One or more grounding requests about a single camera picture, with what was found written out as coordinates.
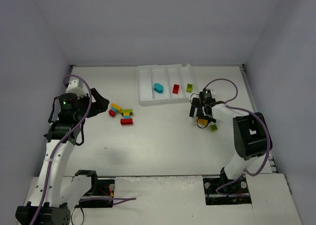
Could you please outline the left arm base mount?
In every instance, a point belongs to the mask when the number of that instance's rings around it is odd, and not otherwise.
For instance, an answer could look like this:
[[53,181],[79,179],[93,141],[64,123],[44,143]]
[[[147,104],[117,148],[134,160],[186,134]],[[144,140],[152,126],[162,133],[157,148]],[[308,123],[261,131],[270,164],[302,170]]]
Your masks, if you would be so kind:
[[[98,178],[96,171],[78,170],[76,176],[87,176],[91,180],[92,187],[86,192],[83,198],[102,197],[108,198],[114,196],[115,180],[107,178]],[[80,202],[77,207],[81,208],[112,208],[112,200],[89,200]]]

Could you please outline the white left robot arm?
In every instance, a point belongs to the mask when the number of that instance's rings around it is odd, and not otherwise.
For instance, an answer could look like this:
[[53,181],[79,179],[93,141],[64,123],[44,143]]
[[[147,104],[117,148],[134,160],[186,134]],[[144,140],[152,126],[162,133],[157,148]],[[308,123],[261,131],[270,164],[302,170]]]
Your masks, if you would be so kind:
[[60,111],[45,135],[46,153],[42,169],[25,206],[18,206],[15,217],[21,225],[68,225],[71,211],[87,192],[96,189],[97,174],[91,170],[76,172],[71,184],[62,189],[68,159],[86,118],[108,109],[109,100],[92,88],[84,93],[79,87],[56,97]]

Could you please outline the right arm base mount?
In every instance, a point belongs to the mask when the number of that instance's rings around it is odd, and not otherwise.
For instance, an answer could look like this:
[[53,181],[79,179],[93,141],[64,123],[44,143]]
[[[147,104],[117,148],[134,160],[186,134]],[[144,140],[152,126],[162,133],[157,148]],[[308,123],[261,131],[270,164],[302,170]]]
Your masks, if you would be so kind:
[[203,178],[204,196],[207,206],[252,203],[245,176],[240,178],[237,182],[217,190],[226,183],[228,183],[228,181],[221,178]]

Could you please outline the yellow curved lego brick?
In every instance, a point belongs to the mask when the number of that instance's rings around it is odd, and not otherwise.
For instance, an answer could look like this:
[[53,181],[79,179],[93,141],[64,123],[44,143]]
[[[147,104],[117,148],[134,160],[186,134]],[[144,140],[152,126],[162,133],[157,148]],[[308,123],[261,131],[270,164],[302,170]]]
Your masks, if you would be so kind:
[[196,118],[196,121],[197,121],[198,124],[201,125],[201,126],[207,126],[207,125],[208,125],[208,120],[206,120],[206,119]]

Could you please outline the lime green square lego brick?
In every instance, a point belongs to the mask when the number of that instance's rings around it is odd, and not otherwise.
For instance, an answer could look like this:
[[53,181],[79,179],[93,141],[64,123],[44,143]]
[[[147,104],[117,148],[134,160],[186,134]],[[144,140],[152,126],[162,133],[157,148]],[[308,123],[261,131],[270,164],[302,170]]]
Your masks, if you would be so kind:
[[192,93],[193,92],[193,84],[187,84],[186,92],[187,93]]

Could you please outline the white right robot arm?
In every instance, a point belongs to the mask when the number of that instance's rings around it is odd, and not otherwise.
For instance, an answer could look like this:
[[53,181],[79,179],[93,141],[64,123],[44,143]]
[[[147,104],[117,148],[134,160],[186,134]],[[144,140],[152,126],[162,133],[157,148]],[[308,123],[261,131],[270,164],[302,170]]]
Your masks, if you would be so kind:
[[222,169],[225,179],[236,180],[244,173],[256,176],[264,169],[273,144],[262,113],[216,101],[209,89],[190,97],[190,104],[190,117],[206,120],[208,125],[220,121],[233,129],[235,153]]

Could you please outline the long lime green lego brick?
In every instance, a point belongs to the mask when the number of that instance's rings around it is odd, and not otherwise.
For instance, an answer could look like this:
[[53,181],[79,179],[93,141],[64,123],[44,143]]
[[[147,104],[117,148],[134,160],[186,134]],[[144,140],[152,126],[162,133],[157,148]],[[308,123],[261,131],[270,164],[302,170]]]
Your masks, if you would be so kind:
[[122,109],[120,111],[121,115],[123,115],[124,112],[128,112],[128,113],[130,113],[130,115],[133,115],[133,110],[132,109]]

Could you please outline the teal rounded lego brick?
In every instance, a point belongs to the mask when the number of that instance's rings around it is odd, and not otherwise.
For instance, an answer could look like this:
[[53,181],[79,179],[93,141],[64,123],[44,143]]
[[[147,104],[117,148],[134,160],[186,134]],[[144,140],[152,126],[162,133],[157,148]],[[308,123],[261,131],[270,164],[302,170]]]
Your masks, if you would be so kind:
[[159,94],[162,94],[163,91],[164,91],[164,87],[160,83],[154,83],[153,89],[154,89],[155,92],[157,92]]

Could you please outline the red curved lego brick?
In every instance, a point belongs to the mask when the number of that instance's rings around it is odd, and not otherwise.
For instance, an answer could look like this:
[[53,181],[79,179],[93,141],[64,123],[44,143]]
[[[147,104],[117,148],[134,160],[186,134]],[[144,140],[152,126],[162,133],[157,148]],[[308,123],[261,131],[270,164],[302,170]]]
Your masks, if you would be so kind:
[[178,94],[179,93],[179,89],[180,89],[180,85],[179,84],[174,84],[173,89],[172,89],[172,93],[173,94]]

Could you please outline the lime green small lego brick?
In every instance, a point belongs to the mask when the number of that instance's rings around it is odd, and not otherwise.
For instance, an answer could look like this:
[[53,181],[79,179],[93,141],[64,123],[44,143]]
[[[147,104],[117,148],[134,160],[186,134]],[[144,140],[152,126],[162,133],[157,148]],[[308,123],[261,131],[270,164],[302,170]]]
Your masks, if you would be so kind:
[[209,126],[209,128],[210,128],[210,131],[211,131],[211,132],[216,132],[216,131],[218,130],[218,127],[217,127],[216,124],[211,124],[211,125]]

